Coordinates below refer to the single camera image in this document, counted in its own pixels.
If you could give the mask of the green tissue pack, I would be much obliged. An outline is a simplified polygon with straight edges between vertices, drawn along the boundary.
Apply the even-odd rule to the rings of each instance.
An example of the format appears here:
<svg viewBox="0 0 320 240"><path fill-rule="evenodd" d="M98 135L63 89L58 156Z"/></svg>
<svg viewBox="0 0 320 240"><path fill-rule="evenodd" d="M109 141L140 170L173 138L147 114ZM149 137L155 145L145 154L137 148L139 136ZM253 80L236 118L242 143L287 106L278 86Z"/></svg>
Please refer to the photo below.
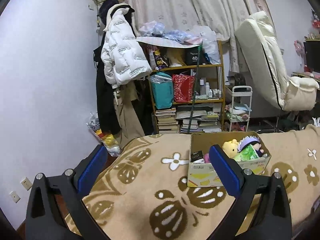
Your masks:
<svg viewBox="0 0 320 240"><path fill-rule="evenodd" d="M249 144L245 148L242 149L233 159L237 162L249 161L258 159L259 154L254 149L253 145Z"/></svg>

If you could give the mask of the purple haired doll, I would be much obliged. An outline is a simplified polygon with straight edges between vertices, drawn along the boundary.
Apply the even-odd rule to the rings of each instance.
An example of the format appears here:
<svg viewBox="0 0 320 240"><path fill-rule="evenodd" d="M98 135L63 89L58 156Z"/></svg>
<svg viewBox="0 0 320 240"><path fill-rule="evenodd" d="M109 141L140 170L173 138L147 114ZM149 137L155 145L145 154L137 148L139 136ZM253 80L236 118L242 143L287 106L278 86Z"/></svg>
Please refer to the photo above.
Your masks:
<svg viewBox="0 0 320 240"><path fill-rule="evenodd" d="M264 150L261 148L262 144L260 143L260 139L256 136L249 135L242 138L238 144L238 152L241 152L247 146L251 145L259 157L262 157L264 154Z"/></svg>

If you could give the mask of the pink bear plush toy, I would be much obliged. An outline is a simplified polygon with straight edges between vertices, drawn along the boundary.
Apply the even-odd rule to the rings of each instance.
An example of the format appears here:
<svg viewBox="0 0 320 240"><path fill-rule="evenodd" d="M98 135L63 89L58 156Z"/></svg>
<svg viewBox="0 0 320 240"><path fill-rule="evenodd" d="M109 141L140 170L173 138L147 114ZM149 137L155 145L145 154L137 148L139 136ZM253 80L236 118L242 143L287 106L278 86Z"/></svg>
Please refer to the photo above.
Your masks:
<svg viewBox="0 0 320 240"><path fill-rule="evenodd" d="M203 156L203 159L204 159L204 162L205 163L210 163L210 158L209 158L209 154L206 153L204 156Z"/></svg>

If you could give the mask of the yellow bear plush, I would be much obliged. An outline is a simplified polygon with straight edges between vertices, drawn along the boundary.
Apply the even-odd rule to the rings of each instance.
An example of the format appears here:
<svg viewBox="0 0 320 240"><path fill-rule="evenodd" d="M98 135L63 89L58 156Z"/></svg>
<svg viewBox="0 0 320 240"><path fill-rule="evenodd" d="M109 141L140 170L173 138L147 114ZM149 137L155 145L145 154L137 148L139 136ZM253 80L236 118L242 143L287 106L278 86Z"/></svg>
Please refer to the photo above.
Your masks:
<svg viewBox="0 0 320 240"><path fill-rule="evenodd" d="M223 143L222 149L229 158L234 158L238 154L238 141L233 139Z"/></svg>

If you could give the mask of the cardboard box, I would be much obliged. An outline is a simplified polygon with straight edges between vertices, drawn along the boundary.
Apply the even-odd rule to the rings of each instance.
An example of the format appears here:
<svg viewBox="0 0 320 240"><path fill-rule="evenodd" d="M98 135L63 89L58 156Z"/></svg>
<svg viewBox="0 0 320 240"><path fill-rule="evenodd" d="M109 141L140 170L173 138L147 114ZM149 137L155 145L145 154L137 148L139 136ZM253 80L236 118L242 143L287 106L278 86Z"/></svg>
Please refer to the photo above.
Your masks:
<svg viewBox="0 0 320 240"><path fill-rule="evenodd" d="M263 174L271 155L256 132L199 133L191 136L188 187L219 187L221 180L209 159L209 149L218 145L242 169Z"/></svg>

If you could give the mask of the white rolling cart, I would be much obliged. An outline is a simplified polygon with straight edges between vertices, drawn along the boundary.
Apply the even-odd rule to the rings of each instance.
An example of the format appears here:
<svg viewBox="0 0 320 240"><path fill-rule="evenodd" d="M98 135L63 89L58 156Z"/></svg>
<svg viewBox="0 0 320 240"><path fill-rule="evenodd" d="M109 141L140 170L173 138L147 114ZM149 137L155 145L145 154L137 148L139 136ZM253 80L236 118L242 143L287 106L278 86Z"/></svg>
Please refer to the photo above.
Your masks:
<svg viewBox="0 0 320 240"><path fill-rule="evenodd" d="M252 87L247 85L226 86L225 91L231 98L231 102L225 107L225 114L229 121L228 131L235 129L247 131L252 112Z"/></svg>

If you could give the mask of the stack of books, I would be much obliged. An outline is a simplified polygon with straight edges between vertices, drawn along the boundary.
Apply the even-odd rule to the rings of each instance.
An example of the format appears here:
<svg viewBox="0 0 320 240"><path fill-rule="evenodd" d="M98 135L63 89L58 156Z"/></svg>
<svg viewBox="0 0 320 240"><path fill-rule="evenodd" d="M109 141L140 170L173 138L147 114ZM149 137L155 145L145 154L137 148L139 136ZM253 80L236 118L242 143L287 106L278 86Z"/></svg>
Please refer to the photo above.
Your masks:
<svg viewBox="0 0 320 240"><path fill-rule="evenodd" d="M180 126L176 120L176 108L155 111L159 134L178 133Z"/></svg>

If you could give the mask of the wooden bookshelf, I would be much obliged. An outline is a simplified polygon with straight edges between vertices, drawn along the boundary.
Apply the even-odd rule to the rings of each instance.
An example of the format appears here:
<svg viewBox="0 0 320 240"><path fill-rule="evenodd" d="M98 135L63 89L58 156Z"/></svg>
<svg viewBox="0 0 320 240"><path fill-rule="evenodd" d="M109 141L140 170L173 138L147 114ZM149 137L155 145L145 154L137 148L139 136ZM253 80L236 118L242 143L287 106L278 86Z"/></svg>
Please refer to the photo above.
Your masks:
<svg viewBox="0 0 320 240"><path fill-rule="evenodd" d="M203 46L146 45L156 68L148 77L155 133L219 132L224 123L222 43L210 60Z"/></svg>

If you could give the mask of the teal bag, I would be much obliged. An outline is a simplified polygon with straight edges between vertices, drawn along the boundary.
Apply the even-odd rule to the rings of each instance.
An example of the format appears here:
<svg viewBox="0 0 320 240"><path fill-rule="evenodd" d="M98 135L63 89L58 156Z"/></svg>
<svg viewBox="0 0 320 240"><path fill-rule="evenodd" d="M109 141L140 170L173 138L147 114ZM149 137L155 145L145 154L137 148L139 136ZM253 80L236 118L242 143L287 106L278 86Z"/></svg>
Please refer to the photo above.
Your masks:
<svg viewBox="0 0 320 240"><path fill-rule="evenodd" d="M163 72L157 72L150 77L151 88L157 109L166 109L174 101L172 77Z"/></svg>

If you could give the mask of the black monitor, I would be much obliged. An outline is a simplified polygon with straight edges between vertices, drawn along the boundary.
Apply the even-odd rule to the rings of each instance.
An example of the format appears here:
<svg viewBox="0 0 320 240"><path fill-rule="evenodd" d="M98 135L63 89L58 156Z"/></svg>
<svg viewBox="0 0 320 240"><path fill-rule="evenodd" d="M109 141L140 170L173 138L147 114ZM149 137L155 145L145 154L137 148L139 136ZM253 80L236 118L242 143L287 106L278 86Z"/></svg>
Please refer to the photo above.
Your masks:
<svg viewBox="0 0 320 240"><path fill-rule="evenodd" d="M314 72L320 71L320 41L307 40L304 42L306 65Z"/></svg>

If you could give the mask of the white puffer jacket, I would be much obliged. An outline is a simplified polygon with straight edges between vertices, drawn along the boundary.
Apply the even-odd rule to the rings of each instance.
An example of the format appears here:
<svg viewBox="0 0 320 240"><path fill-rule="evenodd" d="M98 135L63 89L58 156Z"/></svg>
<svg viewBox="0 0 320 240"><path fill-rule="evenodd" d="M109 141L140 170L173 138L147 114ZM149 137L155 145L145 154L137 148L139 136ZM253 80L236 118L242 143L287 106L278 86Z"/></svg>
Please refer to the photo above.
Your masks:
<svg viewBox="0 0 320 240"><path fill-rule="evenodd" d="M130 5L120 3L112 6L106 16L101 60L104 63L106 81L113 89L144 78L152 72L126 19L132 10Z"/></svg>

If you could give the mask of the black box with 40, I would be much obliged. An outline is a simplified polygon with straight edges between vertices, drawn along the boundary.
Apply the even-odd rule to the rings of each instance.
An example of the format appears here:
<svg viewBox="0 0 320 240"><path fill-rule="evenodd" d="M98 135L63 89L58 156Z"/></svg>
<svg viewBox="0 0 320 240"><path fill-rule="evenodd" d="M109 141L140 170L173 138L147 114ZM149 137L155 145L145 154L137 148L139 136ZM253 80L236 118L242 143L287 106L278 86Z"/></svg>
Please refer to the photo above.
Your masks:
<svg viewBox="0 0 320 240"><path fill-rule="evenodd" d="M185 50L185 64L187 66L195 66L199 63L199 65L207 64L207 61L204 57L203 51L200 50L200 54L198 54L198 48L188 48Z"/></svg>

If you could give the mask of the white plastic bag on shelf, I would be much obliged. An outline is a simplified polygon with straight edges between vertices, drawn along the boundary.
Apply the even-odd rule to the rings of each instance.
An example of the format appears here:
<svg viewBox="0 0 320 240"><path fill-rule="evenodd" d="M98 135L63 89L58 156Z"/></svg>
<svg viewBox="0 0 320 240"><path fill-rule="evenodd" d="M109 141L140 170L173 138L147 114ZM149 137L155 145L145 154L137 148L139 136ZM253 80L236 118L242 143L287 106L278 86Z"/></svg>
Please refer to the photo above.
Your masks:
<svg viewBox="0 0 320 240"><path fill-rule="evenodd" d="M216 32L208 26L198 26L193 28L196 34L202 37L202 47L204 53L208 56L211 64L220 64L219 46L216 38Z"/></svg>

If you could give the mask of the cream lace curtain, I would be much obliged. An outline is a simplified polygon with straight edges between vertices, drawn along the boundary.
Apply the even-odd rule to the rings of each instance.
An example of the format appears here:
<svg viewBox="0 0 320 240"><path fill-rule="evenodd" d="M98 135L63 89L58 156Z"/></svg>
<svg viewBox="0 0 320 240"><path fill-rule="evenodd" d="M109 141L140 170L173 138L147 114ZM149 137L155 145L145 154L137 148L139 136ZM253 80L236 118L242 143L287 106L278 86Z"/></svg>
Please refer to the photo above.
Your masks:
<svg viewBox="0 0 320 240"><path fill-rule="evenodd" d="M235 30L249 15L264 11L270 15L266 0L125 0L135 10L133 24L139 29L151 21L161 22L167 30L191 31L208 26L217 38L229 44L229 70L247 72L248 66L235 37Z"/></svg>

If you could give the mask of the wall socket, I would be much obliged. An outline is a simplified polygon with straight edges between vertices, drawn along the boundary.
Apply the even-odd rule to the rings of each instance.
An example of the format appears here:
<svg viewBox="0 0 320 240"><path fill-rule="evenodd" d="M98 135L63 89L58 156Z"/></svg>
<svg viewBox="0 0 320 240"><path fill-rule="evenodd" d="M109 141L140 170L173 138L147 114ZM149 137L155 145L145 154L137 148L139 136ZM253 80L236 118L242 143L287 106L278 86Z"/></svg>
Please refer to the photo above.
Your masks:
<svg viewBox="0 0 320 240"><path fill-rule="evenodd" d="M25 177L24 179L21 180L21 185L22 185L27 191L29 191L29 190L32 188L32 186L33 186L32 182L31 182L27 177Z"/></svg>
<svg viewBox="0 0 320 240"><path fill-rule="evenodd" d="M12 200L14 201L14 203L18 203L19 200L21 199L16 191L11 191L9 195L12 198Z"/></svg>

